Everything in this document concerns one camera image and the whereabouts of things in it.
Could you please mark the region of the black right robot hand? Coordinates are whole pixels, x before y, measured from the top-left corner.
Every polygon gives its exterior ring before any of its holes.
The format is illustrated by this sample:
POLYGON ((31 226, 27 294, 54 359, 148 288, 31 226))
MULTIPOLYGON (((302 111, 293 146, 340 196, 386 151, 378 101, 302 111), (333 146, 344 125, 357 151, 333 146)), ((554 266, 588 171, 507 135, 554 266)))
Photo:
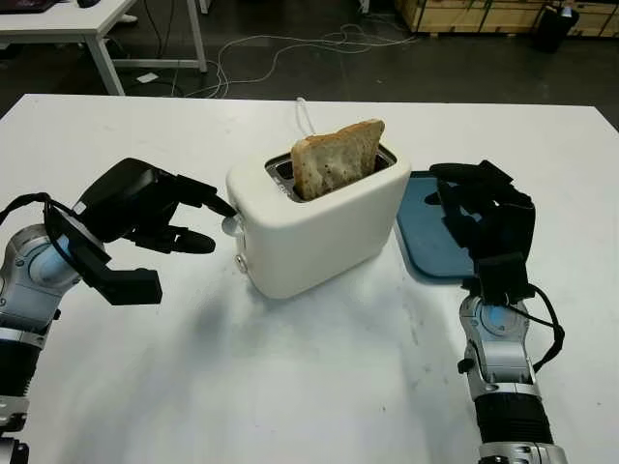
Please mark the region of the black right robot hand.
POLYGON ((436 163, 429 173, 436 179, 436 191, 425 202, 442 209, 442 223, 475 266, 502 256, 528 258, 536 209, 509 174, 487 159, 436 163))

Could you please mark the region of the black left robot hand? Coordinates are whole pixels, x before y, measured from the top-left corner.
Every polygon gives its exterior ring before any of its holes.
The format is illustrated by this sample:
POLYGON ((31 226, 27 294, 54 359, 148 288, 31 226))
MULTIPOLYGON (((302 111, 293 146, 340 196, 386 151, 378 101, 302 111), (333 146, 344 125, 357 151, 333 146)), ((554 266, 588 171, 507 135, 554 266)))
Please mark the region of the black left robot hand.
POLYGON ((73 211, 103 243, 123 238, 166 254, 213 252, 213 239, 170 223, 181 204, 205 206, 224 218, 236 215, 216 188, 132 158, 122 159, 107 170, 82 193, 73 211))

